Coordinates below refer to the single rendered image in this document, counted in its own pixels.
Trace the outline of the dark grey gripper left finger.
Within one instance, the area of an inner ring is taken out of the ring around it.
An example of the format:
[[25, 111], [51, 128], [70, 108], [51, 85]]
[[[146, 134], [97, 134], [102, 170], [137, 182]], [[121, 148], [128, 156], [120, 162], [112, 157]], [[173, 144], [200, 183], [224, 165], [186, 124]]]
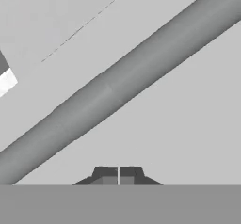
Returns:
[[117, 185], [118, 168], [117, 167], [95, 167], [92, 174], [87, 178], [75, 183], [75, 185]]

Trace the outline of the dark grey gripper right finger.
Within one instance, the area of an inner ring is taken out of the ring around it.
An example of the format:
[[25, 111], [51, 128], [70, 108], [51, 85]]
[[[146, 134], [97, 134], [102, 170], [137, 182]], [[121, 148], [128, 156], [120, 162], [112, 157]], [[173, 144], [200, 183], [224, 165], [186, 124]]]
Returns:
[[142, 167], [120, 167], [120, 185], [161, 185], [146, 176]]

